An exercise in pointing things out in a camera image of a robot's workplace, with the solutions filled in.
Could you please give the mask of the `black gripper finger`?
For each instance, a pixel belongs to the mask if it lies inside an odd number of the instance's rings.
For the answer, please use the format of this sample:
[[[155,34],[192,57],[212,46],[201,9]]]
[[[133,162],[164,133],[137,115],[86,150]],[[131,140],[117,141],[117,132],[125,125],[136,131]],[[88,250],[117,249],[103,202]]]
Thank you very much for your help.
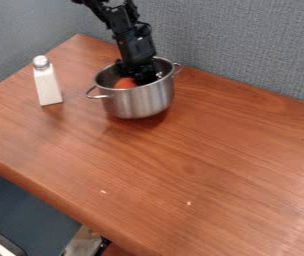
[[[129,68],[129,76],[137,86],[151,84],[161,77],[159,67],[153,61],[133,65]]]

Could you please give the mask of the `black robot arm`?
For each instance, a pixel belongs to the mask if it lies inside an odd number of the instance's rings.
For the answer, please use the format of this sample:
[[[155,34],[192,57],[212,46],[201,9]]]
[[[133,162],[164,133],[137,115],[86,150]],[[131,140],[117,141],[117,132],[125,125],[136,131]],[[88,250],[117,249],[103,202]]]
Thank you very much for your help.
[[[132,78],[139,86],[157,79],[155,64],[156,47],[152,39],[152,27],[140,20],[133,0],[124,0],[111,6],[111,0],[70,0],[86,6],[107,29],[112,31],[121,58],[116,61],[121,77]]]

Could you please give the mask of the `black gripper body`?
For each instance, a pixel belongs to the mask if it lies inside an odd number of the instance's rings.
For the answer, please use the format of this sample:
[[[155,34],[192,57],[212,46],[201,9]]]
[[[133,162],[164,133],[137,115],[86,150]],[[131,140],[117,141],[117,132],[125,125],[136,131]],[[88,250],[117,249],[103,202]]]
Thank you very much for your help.
[[[148,23],[137,22],[133,27],[113,36],[124,68],[129,72],[140,72],[149,66],[156,55],[156,47],[152,39],[152,27]]]

